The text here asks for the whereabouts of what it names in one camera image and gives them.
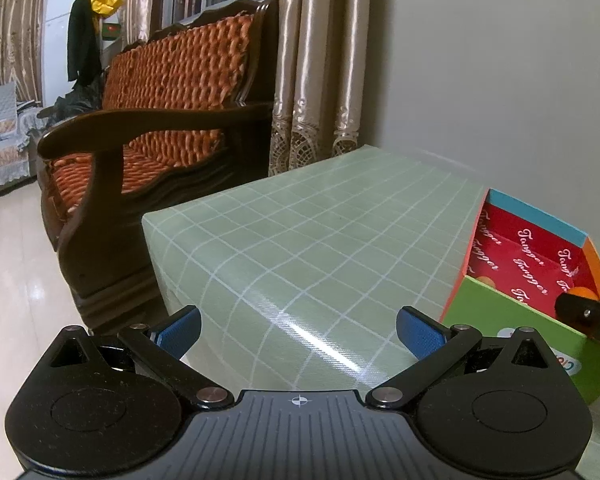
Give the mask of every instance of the green box side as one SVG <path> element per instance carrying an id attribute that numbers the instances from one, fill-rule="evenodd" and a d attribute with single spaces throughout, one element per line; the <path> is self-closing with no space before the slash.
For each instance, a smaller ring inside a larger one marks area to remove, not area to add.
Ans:
<path id="1" fill-rule="evenodd" d="M 585 402 L 600 396 L 600 343 L 470 276 L 462 280 L 442 322 L 470 324 L 485 336 L 495 336 L 503 328 L 531 326 L 549 346 L 580 361 L 582 369 L 571 379 Z"/>

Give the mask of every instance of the orange ball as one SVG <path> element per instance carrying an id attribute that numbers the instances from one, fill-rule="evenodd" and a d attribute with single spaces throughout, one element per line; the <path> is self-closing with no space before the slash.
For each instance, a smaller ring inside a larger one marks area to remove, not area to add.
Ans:
<path id="1" fill-rule="evenodd" d="M 496 282 L 494 282 L 489 276 L 478 276 L 476 280 L 490 286 L 491 288 L 496 288 Z"/>
<path id="2" fill-rule="evenodd" d="M 593 290 L 586 286 L 574 286 L 567 291 L 569 294 L 574 296 L 580 296 L 581 298 L 587 298 L 588 300 L 599 300 L 600 298 L 596 295 Z"/>

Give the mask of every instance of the gold satin curtain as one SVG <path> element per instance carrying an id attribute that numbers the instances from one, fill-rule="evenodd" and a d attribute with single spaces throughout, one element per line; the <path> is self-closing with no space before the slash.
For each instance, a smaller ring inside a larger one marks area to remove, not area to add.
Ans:
<path id="1" fill-rule="evenodd" d="M 280 0 L 269 174 L 358 145 L 369 0 Z"/>
<path id="2" fill-rule="evenodd" d="M 0 0 L 0 85 L 15 81 L 18 99 L 42 100 L 44 0 Z"/>
<path id="3" fill-rule="evenodd" d="M 149 39 L 153 3 L 154 0 L 125 0 L 122 22 L 126 44 Z"/>

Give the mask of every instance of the cardboard box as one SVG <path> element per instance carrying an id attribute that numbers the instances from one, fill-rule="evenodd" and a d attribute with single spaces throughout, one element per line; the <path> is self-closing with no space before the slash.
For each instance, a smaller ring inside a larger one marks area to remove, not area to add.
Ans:
<path id="1" fill-rule="evenodd" d="M 591 403 L 600 396 L 600 343 L 555 319 L 555 299 L 574 286 L 600 298 L 600 257 L 590 238 L 491 189 L 442 322 L 467 323 L 486 336 L 534 327 Z"/>

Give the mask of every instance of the table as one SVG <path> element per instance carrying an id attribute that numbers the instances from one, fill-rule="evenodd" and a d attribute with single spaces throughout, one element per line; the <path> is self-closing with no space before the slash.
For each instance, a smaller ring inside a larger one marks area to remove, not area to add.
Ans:
<path id="1" fill-rule="evenodd" d="M 365 146 L 144 216 L 170 312 L 195 304 L 200 373 L 244 388 L 356 388 L 416 361 L 395 334 L 412 304 L 437 319 L 486 187 Z M 600 479 L 596 431 L 582 460 Z"/>

